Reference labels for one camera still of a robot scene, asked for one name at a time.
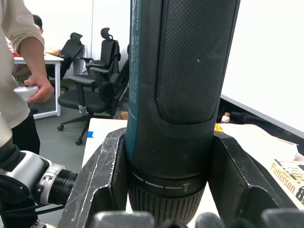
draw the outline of blue tape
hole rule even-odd
[[[88,132],[88,133],[87,133],[87,137],[88,137],[88,138],[93,138],[93,133],[94,133],[94,132]]]

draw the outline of black cable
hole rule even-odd
[[[42,207],[45,207],[45,206],[42,206],[42,205],[35,205],[35,206],[32,206],[32,207],[29,207],[29,208],[21,208],[21,209],[15,209],[15,210],[5,210],[5,211],[0,211],[0,214],[1,213],[16,213],[16,212],[23,212],[23,211],[27,211],[27,210],[35,210],[35,209],[38,209],[38,208],[42,208]]]
[[[30,216],[34,216],[34,215],[42,215],[42,214],[46,214],[49,212],[53,212],[56,210],[61,210],[65,208],[65,206],[59,206],[56,208],[51,208],[51,209],[47,209],[47,210],[41,210],[41,211],[37,211],[35,213],[31,213],[31,214],[23,214],[23,213],[12,213],[11,211],[0,211],[0,216],[6,216],[6,217],[30,217]]]

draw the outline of chair wheel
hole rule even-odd
[[[60,125],[60,126],[57,127],[57,130],[62,131],[63,128],[64,128],[63,125]]]
[[[77,140],[75,141],[75,143],[76,143],[76,145],[81,145],[81,144],[82,144],[82,139],[77,139]]]

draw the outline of black pants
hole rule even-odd
[[[19,147],[21,151],[30,151],[35,154],[39,154],[40,140],[36,130],[34,117],[32,114],[28,118],[12,129],[13,131],[13,143]],[[31,199],[20,204],[4,204],[3,210],[14,210],[21,208],[28,208],[35,205],[35,202]],[[12,218],[2,216],[2,221],[5,228],[29,228],[38,219],[38,216],[26,217],[26,218]]]

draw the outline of book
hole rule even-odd
[[[274,159],[269,172],[295,205],[304,209],[304,162]]]
[[[273,159],[294,161],[299,154],[295,143],[287,142],[268,134],[253,124],[217,124],[215,129],[233,137],[242,149],[269,169]]]

